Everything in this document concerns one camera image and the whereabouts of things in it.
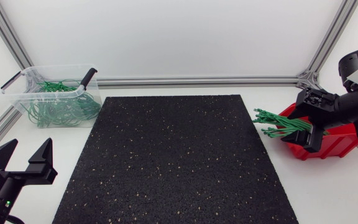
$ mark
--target plastic bin handle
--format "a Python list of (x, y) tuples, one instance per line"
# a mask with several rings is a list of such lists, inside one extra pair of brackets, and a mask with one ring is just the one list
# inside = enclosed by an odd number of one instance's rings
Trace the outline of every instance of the plastic bin handle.
[(1, 86), (2, 90), (5, 90), (7, 87), (9, 87), (9, 85), (17, 79), (17, 77), (19, 77), (19, 75), (21, 74), (21, 71), (17, 72), (16, 75), (14, 75), (10, 80), (8, 80), (3, 86)]
[(86, 90), (86, 86), (88, 85), (88, 83), (91, 81), (93, 75), (98, 72), (96, 69), (91, 68), (88, 73), (85, 75), (85, 77), (82, 79), (80, 85), (84, 86), (84, 90)]

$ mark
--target red plastic bin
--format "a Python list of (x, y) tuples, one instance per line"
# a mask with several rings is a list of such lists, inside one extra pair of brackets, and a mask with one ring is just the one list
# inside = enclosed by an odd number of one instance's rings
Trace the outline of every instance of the red plastic bin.
[[(295, 104), (292, 104), (283, 112), (281, 116), (288, 116), (295, 109)], [(323, 142), (321, 143), (321, 149), (316, 153), (309, 153), (302, 146), (286, 142), (288, 147), (291, 149), (293, 155), (301, 160), (308, 158), (320, 157), (325, 159), (329, 156), (344, 157), (352, 149), (358, 145), (358, 139), (356, 136), (356, 130), (353, 124), (347, 124), (344, 126), (331, 128), (327, 130), (329, 135), (323, 136)]]

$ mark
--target speckled rubber mat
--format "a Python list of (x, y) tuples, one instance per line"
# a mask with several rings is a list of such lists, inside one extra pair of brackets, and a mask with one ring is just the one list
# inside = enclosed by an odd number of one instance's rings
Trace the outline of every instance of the speckled rubber mat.
[(106, 98), (54, 223), (298, 223), (239, 95)]

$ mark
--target white table surface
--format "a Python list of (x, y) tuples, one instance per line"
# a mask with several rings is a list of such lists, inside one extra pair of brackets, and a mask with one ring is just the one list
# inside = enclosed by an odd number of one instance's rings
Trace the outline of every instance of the white table surface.
[[(240, 94), (251, 115), (254, 108), (273, 113), (295, 102), (295, 87), (231, 88), (145, 88), (101, 90), (107, 96), (172, 96)], [(295, 159), (279, 139), (262, 134), (265, 124), (255, 124), (299, 223), (358, 223), (358, 149), (346, 157)], [(6, 170), (24, 170), (27, 160), (47, 139), (53, 139), (53, 166), (58, 172), (53, 185), (30, 185), (22, 189), (11, 215), (25, 223), (51, 223), (63, 197), (71, 173), (91, 128), (38, 129), (22, 116), (2, 143), (16, 138), (19, 143)]]

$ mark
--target tangled green wire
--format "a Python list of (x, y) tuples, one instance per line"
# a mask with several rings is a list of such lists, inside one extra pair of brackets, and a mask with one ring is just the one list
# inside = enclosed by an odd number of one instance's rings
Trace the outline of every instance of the tangled green wire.
[(276, 115), (262, 109), (254, 109), (254, 111), (259, 112), (259, 114), (256, 115), (257, 119), (253, 120), (252, 122), (272, 124), (283, 127), (262, 129), (264, 134), (271, 138), (284, 137), (294, 131), (310, 131), (311, 128), (311, 124), (302, 119), (288, 119), (286, 116)]
[[(39, 92), (63, 92), (74, 91), (76, 87), (63, 84), (67, 80), (58, 83), (43, 82)], [(55, 126), (77, 126), (82, 121), (87, 121), (97, 117), (101, 105), (94, 101), (92, 95), (84, 92), (74, 98), (54, 98), (34, 100), (26, 108), (30, 121), (37, 124), (39, 128)]]

